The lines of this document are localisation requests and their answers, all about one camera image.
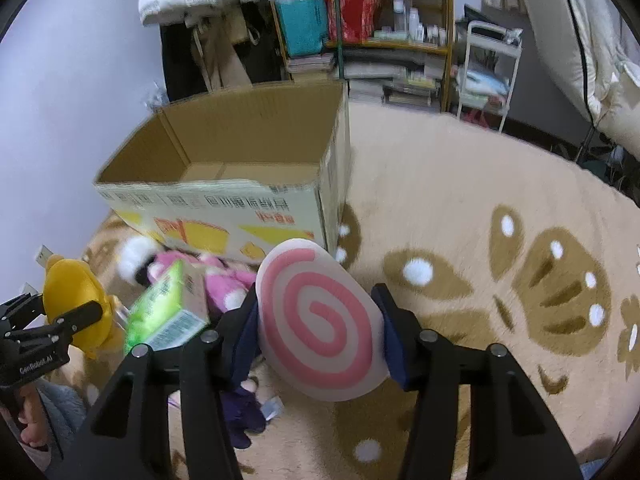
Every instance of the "yellow plush toy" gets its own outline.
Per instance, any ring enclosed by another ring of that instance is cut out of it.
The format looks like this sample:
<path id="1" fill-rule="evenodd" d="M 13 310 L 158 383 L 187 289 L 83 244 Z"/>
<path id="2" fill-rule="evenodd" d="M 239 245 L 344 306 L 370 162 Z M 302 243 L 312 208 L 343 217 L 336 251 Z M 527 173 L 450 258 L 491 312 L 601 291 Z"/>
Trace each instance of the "yellow plush toy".
<path id="1" fill-rule="evenodd" d="M 115 296 L 107 296 L 87 263 L 63 258 L 58 254 L 51 256 L 47 261 L 42 292 L 47 320 L 51 322 L 57 316 L 88 301 L 100 304 L 102 318 L 78 332 L 73 337 L 72 344 L 95 359 L 98 351 L 109 352 L 122 348 L 123 330 L 113 322 L 113 313 L 119 300 Z"/>

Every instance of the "bed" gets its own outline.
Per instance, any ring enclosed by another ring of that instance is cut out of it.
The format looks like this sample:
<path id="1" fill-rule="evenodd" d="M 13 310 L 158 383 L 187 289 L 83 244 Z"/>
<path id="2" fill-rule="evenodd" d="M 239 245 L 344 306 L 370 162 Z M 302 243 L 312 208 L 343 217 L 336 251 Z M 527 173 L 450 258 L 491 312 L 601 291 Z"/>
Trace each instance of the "bed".
<path id="1" fill-rule="evenodd" d="M 507 345 L 580 462 L 634 448 L 625 434 L 640 406 L 638 208 L 575 164 L 448 114 L 351 103 L 350 122 L 342 264 L 365 289 L 386 282 L 399 306 L 457 344 Z M 141 290 L 117 277 L 116 255 L 133 234 L 111 216 L 85 254 L 125 304 Z M 416 259 L 418 273 L 404 272 Z M 54 379 L 92 402 L 120 358 L 77 351 Z M 252 374 L 258 398 L 278 395 L 284 412 L 238 451 L 245 478 L 398 474 L 413 394 L 387 380 L 334 404 L 292 390 L 265 362 Z M 454 478 L 465 476 L 468 391 L 460 403 Z M 170 423 L 174 468 L 187 478 L 174 406 Z"/>

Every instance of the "human hand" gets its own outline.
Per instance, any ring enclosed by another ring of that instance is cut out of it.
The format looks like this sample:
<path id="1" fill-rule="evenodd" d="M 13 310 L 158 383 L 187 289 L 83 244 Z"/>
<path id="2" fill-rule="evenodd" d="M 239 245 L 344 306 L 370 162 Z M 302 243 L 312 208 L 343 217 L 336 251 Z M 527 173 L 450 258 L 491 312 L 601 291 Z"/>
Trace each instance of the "human hand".
<path id="1" fill-rule="evenodd" d="M 20 439 L 27 446 L 46 446 L 49 433 L 40 394 L 33 383 L 20 388 L 18 394 L 24 399 L 18 420 L 27 426 L 20 433 Z"/>

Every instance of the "white rolling cart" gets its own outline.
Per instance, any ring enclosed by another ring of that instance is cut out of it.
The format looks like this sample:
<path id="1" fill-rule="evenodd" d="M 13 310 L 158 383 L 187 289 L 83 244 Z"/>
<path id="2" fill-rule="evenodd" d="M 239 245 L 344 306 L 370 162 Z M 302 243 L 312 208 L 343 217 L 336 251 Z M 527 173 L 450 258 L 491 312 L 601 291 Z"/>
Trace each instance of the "white rolling cart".
<path id="1" fill-rule="evenodd" d="M 509 81 L 509 94 L 507 95 L 507 101 L 500 108 L 492 108 L 489 110 L 492 114 L 497 114 L 502 116 L 502 121 L 500 122 L 500 128 L 498 131 L 501 133 L 502 128 L 504 127 L 504 121 L 507 119 L 507 114 L 509 113 L 509 107 L 511 105 L 511 95 L 513 94 L 513 87 L 516 82 L 516 76 L 518 75 L 518 65 L 520 64 L 520 56 L 522 54 L 522 38 L 517 45 L 508 44 L 504 41 L 494 40 L 493 38 L 488 38 L 486 36 L 482 36 L 478 34 L 478 30 L 489 30 L 492 32 L 498 32 L 502 37 L 504 37 L 507 33 L 507 29 L 504 27 L 499 27 L 498 25 L 494 25 L 492 23 L 485 22 L 470 22 L 466 32 L 466 55 L 465 55 L 465 67 L 461 76 L 461 83 L 458 87 L 458 118 L 462 114 L 462 107 L 466 106 L 469 108 L 476 108 L 478 110 L 484 110 L 486 108 L 486 104 L 488 101 L 487 96 L 481 96 L 477 94 L 471 94 L 465 91 L 466 88 L 466 71 L 469 67 L 469 56 L 471 53 L 471 47 L 477 46 L 479 48 L 484 48 L 486 50 L 491 50 L 493 52 L 497 52 L 498 54 L 504 54 L 505 56 L 513 57 L 515 59 L 515 63 L 513 66 L 513 75 L 511 75 Z"/>

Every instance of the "green tissue box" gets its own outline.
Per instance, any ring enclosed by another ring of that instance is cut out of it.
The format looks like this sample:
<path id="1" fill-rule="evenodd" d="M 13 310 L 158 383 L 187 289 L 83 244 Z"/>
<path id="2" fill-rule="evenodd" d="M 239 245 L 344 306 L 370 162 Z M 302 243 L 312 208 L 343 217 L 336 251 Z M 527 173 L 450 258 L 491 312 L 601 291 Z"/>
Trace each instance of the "green tissue box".
<path id="1" fill-rule="evenodd" d="M 202 274 L 191 264 L 176 260 L 133 304 L 125 354 L 140 343 L 153 350 L 181 346 L 208 323 Z"/>

